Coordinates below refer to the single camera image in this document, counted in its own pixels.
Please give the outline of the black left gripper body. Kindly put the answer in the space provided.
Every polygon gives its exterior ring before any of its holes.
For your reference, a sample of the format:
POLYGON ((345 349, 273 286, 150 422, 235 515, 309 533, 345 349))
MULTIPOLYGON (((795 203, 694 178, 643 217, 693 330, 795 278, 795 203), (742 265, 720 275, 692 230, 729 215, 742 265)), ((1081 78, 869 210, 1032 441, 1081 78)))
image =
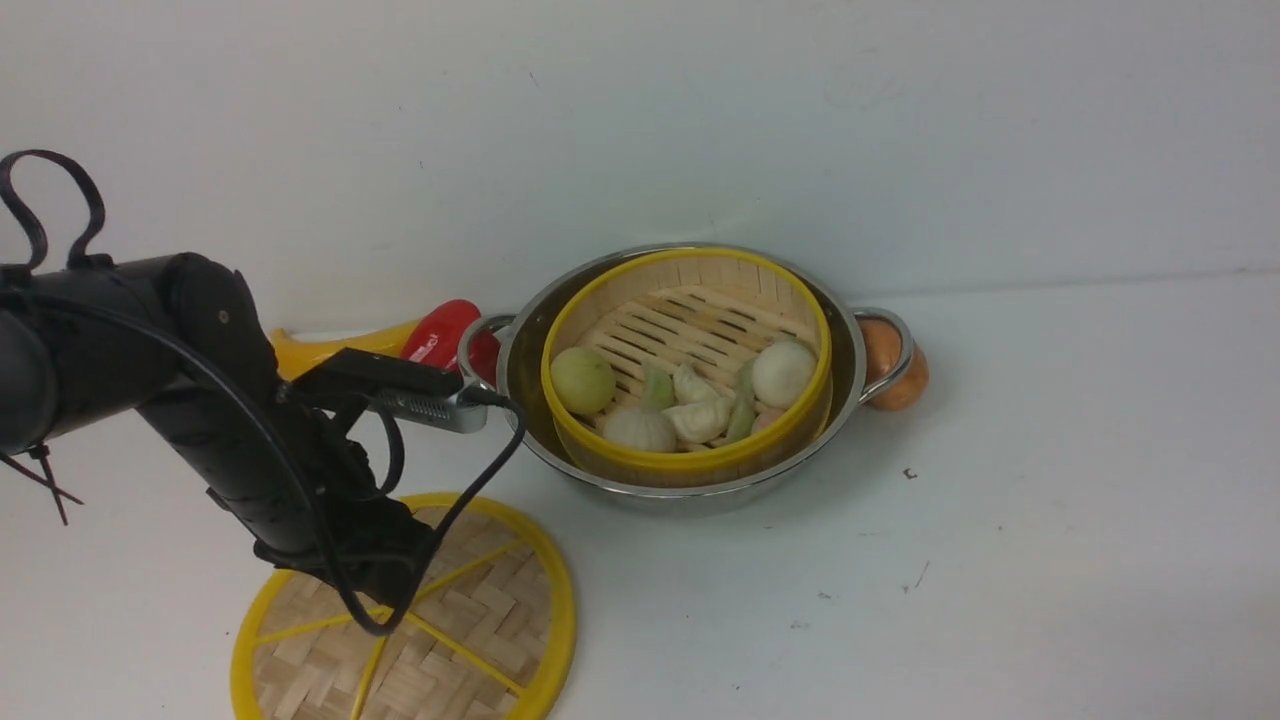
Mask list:
POLYGON ((276 569, 301 571, 338 587, 323 557, 329 547, 351 592, 394 609, 404 605, 421 579, 419 556, 434 529, 381 492, 365 447, 340 439, 302 462, 308 500, 270 521, 273 539, 253 542, 257 559, 276 569))

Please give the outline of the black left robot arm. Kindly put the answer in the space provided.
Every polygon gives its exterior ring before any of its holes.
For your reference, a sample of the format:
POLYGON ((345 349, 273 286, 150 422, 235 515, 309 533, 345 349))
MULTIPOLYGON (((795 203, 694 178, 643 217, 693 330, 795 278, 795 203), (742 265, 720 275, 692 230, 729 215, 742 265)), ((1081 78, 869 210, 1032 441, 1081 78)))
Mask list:
POLYGON ((276 568, 347 602, 398 607, 438 532, 390 497, 404 465, 396 419, 376 480, 348 437, 380 380, 296 393, 238 272, 192 252, 33 275, 3 269, 3 455, 138 413, 207 483, 276 568))

